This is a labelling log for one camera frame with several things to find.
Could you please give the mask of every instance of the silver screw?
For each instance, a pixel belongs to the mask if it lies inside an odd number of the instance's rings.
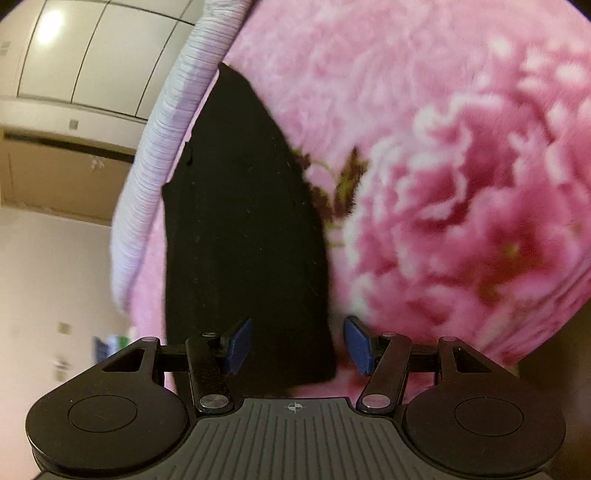
[[[386,408],[390,405],[390,399],[386,395],[379,395],[377,393],[363,397],[361,402],[367,408],[372,409]]]
[[[230,401],[225,395],[219,395],[217,393],[205,395],[199,400],[199,403],[203,408],[211,408],[212,410],[224,408],[229,402]]]

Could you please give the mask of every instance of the blue gripper pad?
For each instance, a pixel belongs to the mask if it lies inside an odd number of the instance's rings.
[[[228,355],[223,367],[224,374],[236,375],[251,347],[252,321],[244,322],[228,344]]]
[[[343,325],[345,346],[355,366],[362,375],[374,373],[374,356],[371,351],[371,340],[365,332],[350,318],[345,319]]]

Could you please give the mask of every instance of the white wall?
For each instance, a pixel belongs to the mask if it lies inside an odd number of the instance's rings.
[[[55,358],[77,375],[93,364],[95,335],[127,329],[109,293],[108,242],[107,227],[0,208],[0,480],[38,474],[24,421],[59,386]]]

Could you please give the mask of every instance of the black cloth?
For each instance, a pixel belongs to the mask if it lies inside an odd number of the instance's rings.
[[[171,181],[167,342],[253,321],[231,390],[283,397],[336,372],[322,223],[302,170],[249,83],[223,64]],[[186,375],[177,391],[189,397]]]

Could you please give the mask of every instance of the white cabinet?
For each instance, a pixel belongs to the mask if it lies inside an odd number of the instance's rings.
[[[107,5],[90,42],[73,103],[135,115],[177,21]]]
[[[18,94],[69,102],[105,4],[49,0],[41,12]]]
[[[164,47],[162,55],[160,55],[160,59],[156,64],[156,68],[154,69],[152,77],[144,92],[144,97],[139,104],[137,113],[138,117],[147,119],[150,116],[150,112],[156,103],[160,90],[162,89],[170,70],[172,70],[174,62],[177,60],[178,54],[185,45],[192,29],[192,25],[182,22],[177,23],[176,27],[174,27],[173,34],[170,35],[168,43],[166,44],[166,47]]]
[[[204,0],[191,0],[181,20],[194,25],[203,15],[203,3]]]
[[[180,18],[189,0],[114,0],[111,3],[129,5],[169,17]]]

